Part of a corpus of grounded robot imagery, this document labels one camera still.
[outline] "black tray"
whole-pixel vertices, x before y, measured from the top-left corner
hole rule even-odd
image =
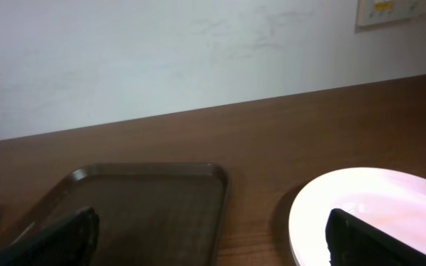
[[[0,248],[91,206],[91,265],[215,265],[229,178],[211,163],[85,166],[66,176],[0,239]]]

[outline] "tray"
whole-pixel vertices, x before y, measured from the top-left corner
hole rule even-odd
[[[0,238],[0,248],[91,206],[100,217],[90,265],[215,265],[229,178],[211,163],[85,166]]]

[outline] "brown wooden table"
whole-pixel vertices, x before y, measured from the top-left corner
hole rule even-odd
[[[65,174],[118,162],[221,164],[218,264],[293,265],[288,212],[308,181],[355,166],[426,177],[426,75],[0,141],[1,229]]]

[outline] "tabletop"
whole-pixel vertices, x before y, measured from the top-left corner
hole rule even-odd
[[[2,140],[0,234],[72,170],[141,162],[222,165],[218,265],[293,265],[288,214],[310,180],[357,166],[426,178],[426,75]]]

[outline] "rectangular tray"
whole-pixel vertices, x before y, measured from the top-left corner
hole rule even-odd
[[[0,249],[79,208],[100,217],[90,265],[215,265],[229,178],[211,163],[85,166],[0,238]]]

